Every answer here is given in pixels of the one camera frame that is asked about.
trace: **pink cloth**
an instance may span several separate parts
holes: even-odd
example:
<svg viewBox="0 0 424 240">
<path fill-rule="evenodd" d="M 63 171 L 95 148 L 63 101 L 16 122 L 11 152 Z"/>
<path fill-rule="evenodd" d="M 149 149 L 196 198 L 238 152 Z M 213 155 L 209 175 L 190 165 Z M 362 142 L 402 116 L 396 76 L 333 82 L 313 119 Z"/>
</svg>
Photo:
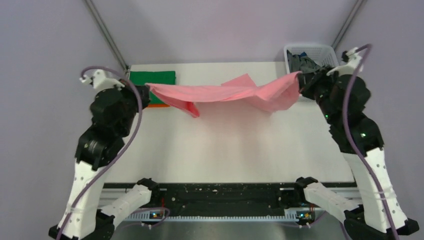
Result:
<svg viewBox="0 0 424 240">
<path fill-rule="evenodd" d="M 181 86 L 147 83 L 150 91 L 169 106 L 176 107 L 194 118 L 200 116 L 194 103 L 226 102 L 243 99 L 267 112 L 289 109 L 299 98 L 297 74 L 293 72 L 266 85 L 256 86 L 248 74 L 221 86 Z"/>
</svg>

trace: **metal frame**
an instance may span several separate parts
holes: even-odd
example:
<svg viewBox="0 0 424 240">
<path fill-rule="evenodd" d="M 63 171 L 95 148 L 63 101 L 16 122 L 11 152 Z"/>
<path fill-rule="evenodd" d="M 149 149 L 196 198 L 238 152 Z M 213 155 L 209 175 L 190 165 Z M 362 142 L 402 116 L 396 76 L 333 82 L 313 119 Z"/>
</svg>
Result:
<svg viewBox="0 0 424 240">
<path fill-rule="evenodd" d="M 119 51 L 114 39 L 111 36 L 111 33 L 109 32 L 108 28 L 106 27 L 105 22 L 103 21 L 102 17 L 100 16 L 99 11 L 97 10 L 96 6 L 94 5 L 92 0 L 82 0 L 87 7 L 90 15 L 93 17 L 93 20 L 95 24 L 97 25 L 101 35 L 103 36 L 104 40 L 106 41 L 107 45 L 109 46 L 110 51 L 112 52 L 115 59 L 119 62 L 119 65 L 124 70 L 124 72 L 128 71 L 129 65 L 125 61 L 124 57 L 122 56 L 121 52 Z M 340 31 L 338 32 L 337 36 L 335 37 L 331 47 L 336 50 L 339 46 L 340 42 L 345 37 L 346 32 L 351 26 L 352 21 L 357 16 L 358 12 L 364 7 L 367 0 L 356 0 L 355 4 L 353 5 L 352 10 L 350 11 L 349 15 L 347 16 L 346 20 L 343 23 L 343 26 L 341 27 Z"/>
<path fill-rule="evenodd" d="M 337 36 L 335 37 L 331 45 L 331 47 L 334 50 L 337 49 L 340 42 L 345 37 L 345 34 L 348 31 L 349 27 L 351 26 L 352 21 L 356 18 L 356 16 L 358 15 L 358 12 L 364 7 L 366 3 L 367 3 L 367 0 L 356 0 L 352 10 L 350 11 L 349 15 L 347 16 L 346 20 L 343 23 L 343 26 L 341 26 L 340 31 L 338 32 Z"/>
<path fill-rule="evenodd" d="M 96 6 L 94 5 L 92 0 L 82 0 L 84 2 L 85 6 L 87 7 L 90 15 L 92 16 L 94 23 L 97 25 L 98 30 L 100 31 L 101 35 L 103 36 L 104 40 L 106 41 L 107 45 L 109 46 L 110 51 L 112 52 L 115 59 L 118 61 L 120 67 L 126 72 L 129 68 L 127 62 L 125 62 L 124 57 L 122 56 L 121 52 L 119 51 L 117 44 L 115 43 L 114 39 L 111 36 L 111 33 L 109 32 L 108 28 L 106 27 L 105 22 L 103 21 L 102 17 L 100 16 L 99 11 L 97 11 Z"/>
</svg>

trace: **green cloth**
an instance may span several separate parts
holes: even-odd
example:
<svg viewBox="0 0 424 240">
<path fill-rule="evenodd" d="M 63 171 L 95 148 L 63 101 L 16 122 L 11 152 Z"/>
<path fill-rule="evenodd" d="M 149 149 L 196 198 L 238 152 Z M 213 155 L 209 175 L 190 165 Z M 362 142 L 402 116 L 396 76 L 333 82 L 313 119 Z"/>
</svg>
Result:
<svg viewBox="0 0 424 240">
<path fill-rule="evenodd" d="M 130 71 L 129 80 L 134 85 L 169 84 L 175 85 L 175 71 Z M 157 96 L 150 92 L 150 104 L 164 104 Z"/>
</svg>

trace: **white table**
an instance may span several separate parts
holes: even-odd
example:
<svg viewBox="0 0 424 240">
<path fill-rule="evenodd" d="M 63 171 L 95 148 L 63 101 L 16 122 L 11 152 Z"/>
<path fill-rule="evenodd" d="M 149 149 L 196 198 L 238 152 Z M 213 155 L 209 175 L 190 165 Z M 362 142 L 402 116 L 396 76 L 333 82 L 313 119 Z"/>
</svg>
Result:
<svg viewBox="0 0 424 240">
<path fill-rule="evenodd" d="M 286 74 L 284 62 L 149 64 L 132 65 L 131 71 L 176 71 L 178 85 L 220 85 L 248 73 L 260 86 Z M 145 109 L 136 138 L 106 182 L 289 183 L 309 176 L 354 181 L 313 101 L 299 100 L 273 114 L 242 100 L 198 109 L 199 118 L 173 107 Z"/>
</svg>

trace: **black robot arm segment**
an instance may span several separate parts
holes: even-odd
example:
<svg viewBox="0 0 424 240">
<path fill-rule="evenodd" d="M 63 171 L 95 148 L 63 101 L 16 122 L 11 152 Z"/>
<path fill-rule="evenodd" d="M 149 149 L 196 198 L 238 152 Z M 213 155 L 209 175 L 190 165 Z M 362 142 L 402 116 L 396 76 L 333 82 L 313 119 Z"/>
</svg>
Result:
<svg viewBox="0 0 424 240">
<path fill-rule="evenodd" d="M 129 88 L 109 78 L 101 69 L 81 81 L 97 91 L 89 108 L 91 126 L 78 140 L 75 175 L 66 210 L 59 224 L 50 228 L 49 236 L 60 240 L 110 239 L 123 219 L 150 201 L 152 191 L 140 182 L 112 205 L 98 209 L 107 169 L 120 150 L 126 148 L 123 138 L 130 134 L 136 113 L 148 106 L 149 88 Z M 140 106 L 133 89 L 140 96 Z"/>
<path fill-rule="evenodd" d="M 361 59 L 355 50 L 347 52 L 352 61 L 346 65 L 336 68 L 324 66 L 313 73 L 299 74 L 298 79 L 299 92 L 318 104 L 329 124 L 329 132 L 352 170 L 363 204 L 354 207 L 348 199 L 336 197 L 335 193 L 325 189 L 314 179 L 306 182 L 304 179 L 298 180 L 303 189 L 299 195 L 344 223 L 353 240 L 392 240 L 394 234 L 383 201 L 388 205 L 391 220 L 399 235 L 410 235 L 418 231 L 419 226 L 415 220 L 406 217 L 396 199 L 386 169 L 384 142 L 379 127 L 363 113 L 371 93 L 360 77 L 356 77 L 349 95 L 347 122 L 355 145 L 376 175 L 383 192 L 378 191 L 369 169 L 348 141 L 342 111 L 348 83 Z"/>
</svg>

